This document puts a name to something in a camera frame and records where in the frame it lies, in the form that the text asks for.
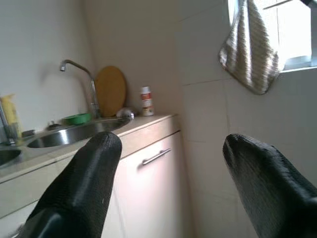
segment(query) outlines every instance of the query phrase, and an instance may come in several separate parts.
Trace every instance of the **white cabinet door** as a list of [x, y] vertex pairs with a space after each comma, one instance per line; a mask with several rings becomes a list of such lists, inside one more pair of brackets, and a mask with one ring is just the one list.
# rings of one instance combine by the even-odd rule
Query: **white cabinet door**
[[17, 234], [18, 229], [26, 222], [37, 202], [0, 219], [0, 238], [11, 238]]
[[180, 133], [120, 161], [114, 190], [127, 238], [192, 237], [183, 162]]
[[124, 228], [121, 222], [114, 191], [112, 191], [110, 203], [103, 228], [102, 238], [125, 238]]

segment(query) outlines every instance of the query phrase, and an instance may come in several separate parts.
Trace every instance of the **small bottle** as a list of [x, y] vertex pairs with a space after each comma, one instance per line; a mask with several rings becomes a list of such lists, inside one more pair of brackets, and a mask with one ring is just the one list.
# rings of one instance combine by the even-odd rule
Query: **small bottle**
[[142, 114], [144, 116], [153, 116], [154, 108], [153, 108], [150, 87], [142, 87], [141, 98], [142, 98], [142, 112], [143, 112]]
[[1, 97], [3, 112], [7, 123], [9, 125], [9, 130], [11, 137], [14, 139], [22, 137], [22, 130], [20, 125], [20, 120], [16, 113], [15, 104], [12, 102], [14, 94], [10, 94], [4, 97]]

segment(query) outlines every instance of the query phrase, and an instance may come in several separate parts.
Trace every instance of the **stainless steel sink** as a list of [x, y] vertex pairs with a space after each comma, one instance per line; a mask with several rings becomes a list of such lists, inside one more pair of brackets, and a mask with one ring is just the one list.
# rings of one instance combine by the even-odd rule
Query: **stainless steel sink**
[[10, 165], [20, 154], [21, 151], [18, 149], [0, 150], [0, 168]]
[[104, 119], [89, 122], [80, 126], [72, 126], [55, 131], [33, 140], [27, 146], [30, 148], [46, 148], [72, 144], [90, 137], [99, 132], [112, 131], [129, 123], [129, 119]]

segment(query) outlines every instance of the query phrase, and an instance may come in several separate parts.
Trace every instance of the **small metal object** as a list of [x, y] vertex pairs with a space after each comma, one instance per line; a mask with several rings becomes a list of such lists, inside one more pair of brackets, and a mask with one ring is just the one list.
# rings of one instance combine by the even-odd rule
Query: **small metal object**
[[149, 164], [150, 162], [152, 162], [152, 161], [158, 159], [159, 157], [161, 157], [161, 156], [167, 154], [167, 153], [170, 152], [171, 150], [172, 150], [172, 149], [170, 149], [170, 148], [168, 148], [168, 149], [166, 149], [166, 150], [161, 150], [157, 155], [153, 156], [152, 158], [149, 158], [149, 159], [147, 159], [147, 160], [143, 160], [143, 161], [142, 161], [142, 165], [147, 165], [147, 164]]
[[55, 130], [55, 129], [58, 129], [58, 128], [61, 128], [61, 127], [62, 127], [61, 124], [55, 123], [52, 120], [51, 123], [49, 123], [48, 127], [46, 127], [46, 130]]
[[35, 130], [26, 130], [22, 132], [22, 138], [35, 135]]
[[90, 86], [91, 86], [91, 91], [92, 91], [92, 95], [93, 95], [93, 100], [94, 102], [91, 103], [91, 106], [93, 108], [93, 112], [94, 112], [94, 116], [95, 118], [101, 118], [101, 114], [100, 114], [100, 108], [99, 108], [99, 104], [98, 104], [98, 100], [97, 100], [97, 95], [96, 95], [96, 88], [95, 88], [95, 80], [92, 77], [91, 73], [89, 72], [89, 70], [87, 70], [85, 67], [81, 66], [80, 64], [70, 60], [70, 59], [65, 59], [61, 62], [60, 65], [60, 71], [65, 72], [66, 71], [66, 65], [67, 64], [72, 64], [73, 66], [85, 71], [89, 77], [90, 77]]
[[8, 238], [16, 238], [18, 237], [18, 235], [20, 234], [22, 228], [23, 228], [24, 224], [21, 224], [17, 229], [16, 231], [14, 231], [13, 233], [11, 233]]
[[116, 117], [134, 119], [135, 114], [135, 110], [132, 108], [122, 108], [116, 113]]

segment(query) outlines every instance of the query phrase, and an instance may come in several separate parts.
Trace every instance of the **drawer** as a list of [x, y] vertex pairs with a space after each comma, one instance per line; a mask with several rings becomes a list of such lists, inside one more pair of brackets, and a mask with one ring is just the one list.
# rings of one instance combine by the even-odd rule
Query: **drawer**
[[37, 202], [0, 219], [0, 238], [11, 238], [17, 233], [21, 225], [26, 222]]
[[0, 184], [0, 218], [39, 200], [56, 177], [51, 164]]

